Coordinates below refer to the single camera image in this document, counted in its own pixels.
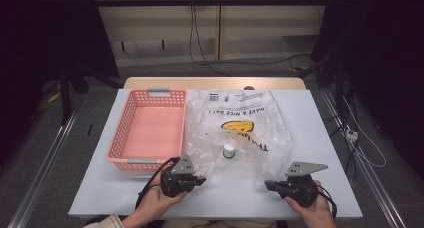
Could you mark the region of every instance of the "white table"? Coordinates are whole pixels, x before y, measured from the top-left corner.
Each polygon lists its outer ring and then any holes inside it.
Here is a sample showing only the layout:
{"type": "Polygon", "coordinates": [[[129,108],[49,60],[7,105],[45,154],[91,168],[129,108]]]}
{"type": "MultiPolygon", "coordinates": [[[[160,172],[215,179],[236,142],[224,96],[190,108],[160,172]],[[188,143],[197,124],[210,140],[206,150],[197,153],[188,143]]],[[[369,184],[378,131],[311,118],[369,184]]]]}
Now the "white table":
{"type": "MultiPolygon", "coordinates": [[[[134,210],[138,193],[150,178],[149,172],[128,172],[106,160],[114,128],[119,121],[129,89],[118,92],[100,141],[75,197],[69,215],[90,218],[96,215],[128,215],[134,210]]],[[[327,164],[328,169],[312,174],[321,181],[338,205],[338,218],[359,218],[362,212],[328,137],[314,100],[308,90],[273,90],[294,141],[293,161],[327,164]]],[[[253,166],[242,157],[215,171],[212,177],[162,219],[297,219],[276,192],[254,183],[253,166]]]]}

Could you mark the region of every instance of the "gray floor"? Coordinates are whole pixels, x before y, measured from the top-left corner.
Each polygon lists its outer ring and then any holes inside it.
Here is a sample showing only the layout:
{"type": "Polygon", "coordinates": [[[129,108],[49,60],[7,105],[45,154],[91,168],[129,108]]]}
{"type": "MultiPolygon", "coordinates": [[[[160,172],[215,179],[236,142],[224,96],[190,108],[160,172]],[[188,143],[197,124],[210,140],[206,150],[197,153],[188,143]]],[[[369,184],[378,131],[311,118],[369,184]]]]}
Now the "gray floor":
{"type": "MultiPolygon", "coordinates": [[[[243,60],[243,62],[274,62],[277,58],[258,58],[243,60]]],[[[292,66],[308,66],[311,61],[306,57],[292,60],[292,66]]],[[[289,63],[280,62],[270,65],[246,65],[220,63],[211,64],[213,69],[225,72],[230,76],[273,76],[284,77],[289,74],[289,63]]],[[[130,76],[222,76],[210,67],[189,63],[174,63],[164,65],[144,65],[120,69],[123,82],[130,76]]],[[[73,198],[78,190],[79,182],[84,176],[91,156],[100,138],[102,129],[109,115],[116,96],[116,90],[109,88],[92,78],[86,78],[90,83],[87,94],[72,95],[72,103],[82,102],[82,106],[67,140],[48,174],[42,192],[27,220],[27,227],[81,227],[85,221],[67,215],[73,198]]],[[[332,114],[326,104],[322,89],[319,89],[310,75],[304,79],[311,91],[318,110],[323,119],[332,114]]],[[[17,152],[10,163],[3,167],[0,177],[0,227],[6,227],[11,221],[16,209],[34,179],[37,170],[42,165],[56,137],[61,120],[61,103],[57,100],[48,103],[51,93],[46,94],[34,115],[26,136],[22,139],[17,152]]],[[[362,129],[380,147],[387,159],[383,168],[374,168],[381,183],[397,207],[406,227],[422,227],[424,223],[424,182],[397,154],[389,137],[379,132],[372,115],[357,97],[358,120],[362,129]]],[[[334,120],[326,124],[329,133],[337,126],[334,120]]],[[[334,148],[343,166],[349,157],[349,150],[341,133],[332,136],[334,148]]],[[[375,163],[381,163],[381,156],[375,147],[360,133],[360,145],[367,157],[375,163]]],[[[354,166],[351,164],[347,173],[349,179],[354,178],[354,166]]],[[[375,198],[364,174],[357,168],[357,175],[352,189],[356,195],[364,217],[355,220],[337,220],[339,227],[393,227],[388,222],[378,200],[375,198]]],[[[290,227],[303,227],[300,221],[289,222],[290,227]]]]}

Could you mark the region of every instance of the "plastic bag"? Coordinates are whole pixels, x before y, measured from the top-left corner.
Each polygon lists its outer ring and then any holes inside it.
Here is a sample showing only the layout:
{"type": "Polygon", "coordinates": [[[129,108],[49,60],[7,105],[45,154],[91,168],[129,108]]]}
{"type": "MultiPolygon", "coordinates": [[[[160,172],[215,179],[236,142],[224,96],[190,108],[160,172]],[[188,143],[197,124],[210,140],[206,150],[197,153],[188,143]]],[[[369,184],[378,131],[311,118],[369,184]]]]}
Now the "plastic bag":
{"type": "Polygon", "coordinates": [[[270,91],[197,90],[188,102],[185,150],[197,175],[225,166],[223,146],[246,155],[260,181],[279,179],[289,167],[293,141],[270,91]]]}

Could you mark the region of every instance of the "hand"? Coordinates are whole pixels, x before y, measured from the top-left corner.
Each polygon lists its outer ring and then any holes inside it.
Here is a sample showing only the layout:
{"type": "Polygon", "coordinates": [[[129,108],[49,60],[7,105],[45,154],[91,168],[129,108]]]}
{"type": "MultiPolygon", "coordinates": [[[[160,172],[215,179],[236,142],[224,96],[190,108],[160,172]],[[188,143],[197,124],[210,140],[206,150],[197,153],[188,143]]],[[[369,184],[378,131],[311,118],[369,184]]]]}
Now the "hand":
{"type": "Polygon", "coordinates": [[[163,194],[160,188],[160,175],[155,177],[150,187],[137,209],[122,221],[126,228],[141,227],[158,219],[169,207],[181,202],[188,194],[183,192],[174,198],[163,194]]]}
{"type": "MultiPolygon", "coordinates": [[[[320,187],[321,182],[315,181],[315,183],[318,185],[318,190],[322,192],[320,187]]],[[[308,228],[336,227],[336,223],[330,212],[330,206],[324,197],[318,195],[315,202],[310,207],[306,208],[301,207],[295,200],[290,197],[286,197],[284,200],[294,211],[299,213],[308,228]]]]}

